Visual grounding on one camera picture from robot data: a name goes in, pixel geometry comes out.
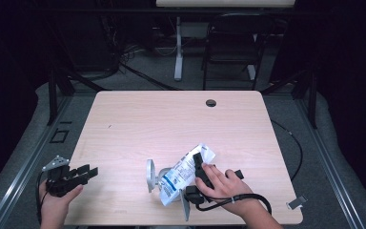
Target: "silver metal bracket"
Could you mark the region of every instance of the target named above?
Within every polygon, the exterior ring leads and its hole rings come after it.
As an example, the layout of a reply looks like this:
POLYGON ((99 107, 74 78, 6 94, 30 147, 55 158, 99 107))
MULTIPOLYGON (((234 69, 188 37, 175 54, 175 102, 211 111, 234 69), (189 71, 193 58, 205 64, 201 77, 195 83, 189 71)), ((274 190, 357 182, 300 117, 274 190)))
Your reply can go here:
POLYGON ((44 166, 41 171, 47 172, 48 170, 55 169, 55 168, 58 168, 63 165, 69 165, 69 164, 70 164, 69 159, 65 159, 61 156, 57 156, 50 163, 48 163, 46 166, 44 166))
POLYGON ((294 210, 297 207, 302 207, 304 202, 308 201, 304 196, 294 199, 293 201, 287 203, 287 207, 294 210))

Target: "hole in table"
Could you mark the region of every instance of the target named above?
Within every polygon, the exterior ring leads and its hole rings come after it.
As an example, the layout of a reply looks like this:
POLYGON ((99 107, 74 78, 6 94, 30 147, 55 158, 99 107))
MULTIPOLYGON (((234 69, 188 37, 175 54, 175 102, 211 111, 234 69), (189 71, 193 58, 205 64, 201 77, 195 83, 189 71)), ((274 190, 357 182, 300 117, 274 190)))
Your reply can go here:
POLYGON ((206 105, 208 107, 215 107, 216 106, 216 102, 213 99, 209 99, 209 100, 206 101, 206 105))

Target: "robotic hand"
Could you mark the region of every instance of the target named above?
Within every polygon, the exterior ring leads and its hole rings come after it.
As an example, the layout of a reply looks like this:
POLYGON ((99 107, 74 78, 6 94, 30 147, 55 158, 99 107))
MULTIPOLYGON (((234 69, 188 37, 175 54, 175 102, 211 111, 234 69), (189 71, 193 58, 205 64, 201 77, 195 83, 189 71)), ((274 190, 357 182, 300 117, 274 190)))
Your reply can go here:
POLYGON ((57 156, 43 167, 43 172, 48 172, 47 192, 52 196, 61 198, 79 184, 87 184, 91 177, 98 174, 97 168, 91 170, 89 164, 70 170, 69 163, 68 159, 57 156))

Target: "metal bar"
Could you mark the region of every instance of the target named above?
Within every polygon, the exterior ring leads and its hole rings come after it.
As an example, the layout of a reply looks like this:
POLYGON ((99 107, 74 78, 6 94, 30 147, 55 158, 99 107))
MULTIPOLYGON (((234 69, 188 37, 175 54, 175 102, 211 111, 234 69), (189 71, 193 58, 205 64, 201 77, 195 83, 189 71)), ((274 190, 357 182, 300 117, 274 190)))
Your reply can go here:
POLYGON ((343 185, 343 182, 338 175, 337 169, 332 162, 332 158, 329 155, 329 151, 326 148, 325 143, 320 137, 319 132, 311 125, 309 118, 306 115, 307 108, 305 107, 305 104, 301 100, 297 99, 295 101, 295 105, 301 112, 303 122, 308 127, 311 136, 314 138, 314 141, 318 148, 318 157, 320 159, 320 162, 322 163, 323 169, 332 185, 337 200, 340 204, 341 209, 343 210, 344 216, 349 222, 350 227, 356 229, 365 228, 356 211, 355 206, 353 205, 353 202, 349 196, 349 193, 347 192, 346 187, 343 185))
POLYGON ((67 96, 64 97, 64 100, 61 102, 58 108, 58 118, 55 119, 53 125, 46 127, 46 130, 39 139, 36 148, 30 155, 30 157, 26 159, 16 178, 10 185, 10 188, 3 197, 0 203, 0 228, 5 228, 5 223, 8 220, 11 210, 13 209, 17 200, 25 189, 29 179, 31 178, 31 175, 34 172, 35 167, 42 155, 42 150, 45 144, 50 140, 50 135, 55 132, 59 118, 68 108, 70 103, 71 98, 67 96))
POLYGON ((163 15, 163 16, 215 16, 224 12, 247 12, 254 15, 268 14, 278 17, 310 18, 312 20, 325 19, 332 16, 327 11, 293 11, 283 9, 257 9, 257 8, 148 8, 148 9, 56 9, 56 8, 25 8, 30 12, 39 14, 53 13, 78 13, 78 14, 118 14, 118 15, 163 15))

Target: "chair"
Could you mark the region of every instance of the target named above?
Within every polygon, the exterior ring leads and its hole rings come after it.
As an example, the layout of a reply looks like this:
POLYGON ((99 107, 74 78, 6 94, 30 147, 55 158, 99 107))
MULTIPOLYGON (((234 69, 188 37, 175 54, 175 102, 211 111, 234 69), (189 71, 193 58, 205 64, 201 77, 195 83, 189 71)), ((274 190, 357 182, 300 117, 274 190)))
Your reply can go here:
POLYGON ((275 21, 267 15, 224 13, 209 24, 201 69, 204 71, 203 90, 206 90, 208 64, 256 66, 254 90, 267 37, 275 21))

